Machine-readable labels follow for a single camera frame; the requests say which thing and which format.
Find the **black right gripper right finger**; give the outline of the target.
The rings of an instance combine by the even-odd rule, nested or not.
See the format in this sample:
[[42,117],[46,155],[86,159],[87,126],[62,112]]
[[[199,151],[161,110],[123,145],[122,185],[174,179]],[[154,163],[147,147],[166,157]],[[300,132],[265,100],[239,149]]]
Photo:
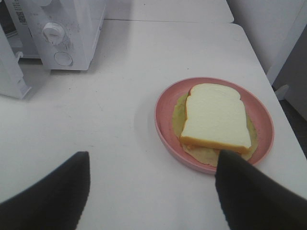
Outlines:
[[307,201],[238,154],[222,150],[215,174],[222,211],[232,230],[305,230]]

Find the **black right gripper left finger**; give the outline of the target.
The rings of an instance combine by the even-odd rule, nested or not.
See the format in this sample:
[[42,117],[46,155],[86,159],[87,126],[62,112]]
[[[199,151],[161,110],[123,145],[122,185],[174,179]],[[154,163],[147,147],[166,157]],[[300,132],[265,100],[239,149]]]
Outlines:
[[90,158],[79,151],[0,205],[2,230],[74,230],[90,192]]

